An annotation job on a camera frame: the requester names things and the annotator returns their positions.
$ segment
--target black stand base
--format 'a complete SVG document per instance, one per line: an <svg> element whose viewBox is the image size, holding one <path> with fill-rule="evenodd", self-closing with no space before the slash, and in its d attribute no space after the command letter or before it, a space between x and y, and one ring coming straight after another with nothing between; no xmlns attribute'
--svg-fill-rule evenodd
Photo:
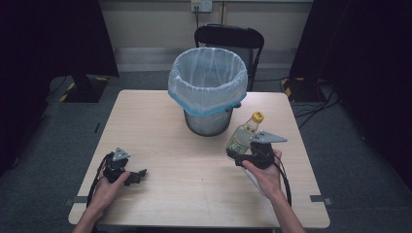
<svg viewBox="0 0 412 233"><path fill-rule="evenodd" d="M325 96L314 84L302 78L283 79L281 84L291 102L325 102Z"/></svg>
<svg viewBox="0 0 412 233"><path fill-rule="evenodd" d="M98 103L104 89L106 88L107 79L91 78L91 90L80 91L76 84L72 83L66 90L66 93L60 98L60 102L66 103Z"/></svg>

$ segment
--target person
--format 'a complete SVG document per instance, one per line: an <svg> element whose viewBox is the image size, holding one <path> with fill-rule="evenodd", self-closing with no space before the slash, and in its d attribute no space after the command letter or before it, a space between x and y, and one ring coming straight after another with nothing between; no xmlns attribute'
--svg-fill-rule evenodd
<svg viewBox="0 0 412 233"><path fill-rule="evenodd" d="M279 158L275 159L279 165L282 153L279 150L273 150L273 152ZM256 177L260 190L272 204L282 232L306 232L282 191L279 170L274 165L260 170L247 160L243 161L242 164ZM124 172L114 183L109 183L102 176L102 171L100 172L101 179L96 186L90 205L86 208L73 232L91 232L94 223L103 216L106 208L112 204L119 188L129 175L130 172Z"/></svg>
<svg viewBox="0 0 412 233"><path fill-rule="evenodd" d="M273 152L279 158L275 159L276 164L279 165L282 152L280 150L273 150ZM282 232L306 232L296 214L292 210L292 207L289 205L285 193L282 191L279 170L274 165L261 170L247 160L244 160L242 164L255 176L260 190L272 204Z"/></svg>

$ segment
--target metal trash can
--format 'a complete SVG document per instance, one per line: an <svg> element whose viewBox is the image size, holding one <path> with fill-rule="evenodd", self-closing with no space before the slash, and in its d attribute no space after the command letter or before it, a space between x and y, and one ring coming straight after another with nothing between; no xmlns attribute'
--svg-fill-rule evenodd
<svg viewBox="0 0 412 233"><path fill-rule="evenodd" d="M168 93L184 109L188 128L201 136L216 136L230 124L233 107L246 96L248 72L234 52L196 48L173 63Z"/></svg>

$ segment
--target glass bottle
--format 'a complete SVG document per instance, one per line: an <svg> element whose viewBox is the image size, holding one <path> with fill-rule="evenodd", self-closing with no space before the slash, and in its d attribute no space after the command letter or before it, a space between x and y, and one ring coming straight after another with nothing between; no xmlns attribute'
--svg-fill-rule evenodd
<svg viewBox="0 0 412 233"><path fill-rule="evenodd" d="M263 121L261 112L254 112L244 124L239 125L226 146L226 154L233 158L236 154L245 154L251 147L251 137L258 131L258 125Z"/></svg>

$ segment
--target wooden table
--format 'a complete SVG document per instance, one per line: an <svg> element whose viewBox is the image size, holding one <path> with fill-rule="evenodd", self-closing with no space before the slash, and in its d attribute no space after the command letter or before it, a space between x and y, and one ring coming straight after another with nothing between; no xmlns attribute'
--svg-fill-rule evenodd
<svg viewBox="0 0 412 233"><path fill-rule="evenodd" d="M229 127L216 137L192 133L182 108L165 90L124 90L104 129L79 196L87 196L104 155L120 147L131 154L128 171L148 169L138 184L123 186L99 223L138 226L278 227L270 202L244 171L225 155L234 129L254 111L264 113L259 129L288 138L272 146L283 152L292 189L292 208L304 227L326 228L329 218L288 98L250 92L234 109ZM74 204L76 224L86 204Z"/></svg>

